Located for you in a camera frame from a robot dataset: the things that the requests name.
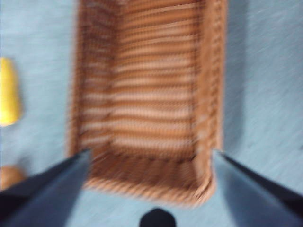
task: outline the orange object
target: orange object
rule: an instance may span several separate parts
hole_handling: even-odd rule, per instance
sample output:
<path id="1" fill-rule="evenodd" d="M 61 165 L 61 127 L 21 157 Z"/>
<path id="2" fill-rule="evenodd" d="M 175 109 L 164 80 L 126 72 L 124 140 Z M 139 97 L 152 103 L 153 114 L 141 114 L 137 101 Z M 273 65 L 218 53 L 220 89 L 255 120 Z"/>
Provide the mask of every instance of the orange object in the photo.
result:
<path id="1" fill-rule="evenodd" d="M 16 166 L 1 166 L 0 168 L 0 191 L 3 191 L 14 184 L 25 179 L 24 173 Z"/>

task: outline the yellow cup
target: yellow cup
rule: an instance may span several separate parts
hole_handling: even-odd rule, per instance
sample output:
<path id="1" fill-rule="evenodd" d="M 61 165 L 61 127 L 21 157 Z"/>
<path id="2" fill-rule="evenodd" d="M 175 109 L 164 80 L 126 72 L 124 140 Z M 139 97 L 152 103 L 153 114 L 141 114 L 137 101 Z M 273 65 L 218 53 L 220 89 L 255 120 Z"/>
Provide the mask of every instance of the yellow cup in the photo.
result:
<path id="1" fill-rule="evenodd" d="M 8 58 L 1 58 L 0 80 L 0 124 L 7 126 L 15 123 L 22 114 L 18 78 Z"/>

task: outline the brown wicker basket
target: brown wicker basket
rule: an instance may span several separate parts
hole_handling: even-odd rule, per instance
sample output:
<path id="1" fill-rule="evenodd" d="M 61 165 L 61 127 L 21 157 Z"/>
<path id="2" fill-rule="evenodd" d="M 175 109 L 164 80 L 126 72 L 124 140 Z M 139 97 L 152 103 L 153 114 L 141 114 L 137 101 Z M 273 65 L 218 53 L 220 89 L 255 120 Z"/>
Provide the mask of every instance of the brown wicker basket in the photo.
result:
<path id="1" fill-rule="evenodd" d="M 182 205 L 214 192 L 226 0 L 81 0 L 69 155 L 87 186 Z"/>

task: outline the wicker basket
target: wicker basket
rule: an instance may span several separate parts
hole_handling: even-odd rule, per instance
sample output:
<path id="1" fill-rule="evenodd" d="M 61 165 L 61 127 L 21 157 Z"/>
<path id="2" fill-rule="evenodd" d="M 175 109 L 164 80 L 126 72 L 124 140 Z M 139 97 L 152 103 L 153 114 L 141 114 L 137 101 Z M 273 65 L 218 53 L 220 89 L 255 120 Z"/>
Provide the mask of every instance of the wicker basket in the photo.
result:
<path id="1" fill-rule="evenodd" d="M 81 0 L 69 155 L 88 187 L 198 205 L 221 148 L 226 0 Z"/>

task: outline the light blue floor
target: light blue floor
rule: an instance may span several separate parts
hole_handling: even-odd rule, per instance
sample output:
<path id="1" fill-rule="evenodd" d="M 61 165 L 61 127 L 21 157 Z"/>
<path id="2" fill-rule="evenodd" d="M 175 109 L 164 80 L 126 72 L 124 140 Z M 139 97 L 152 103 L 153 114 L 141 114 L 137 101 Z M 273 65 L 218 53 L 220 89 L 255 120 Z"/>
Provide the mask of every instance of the light blue floor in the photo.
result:
<path id="1" fill-rule="evenodd" d="M 225 150 L 303 193 L 303 1 L 230 0 Z M 2 0 L 1 56 L 14 59 L 24 115 L 1 128 L 1 164 L 29 175 L 64 159 L 75 0 Z M 135 227 L 156 204 L 84 191 L 68 227 Z M 179 227 L 233 227 L 219 191 Z"/>

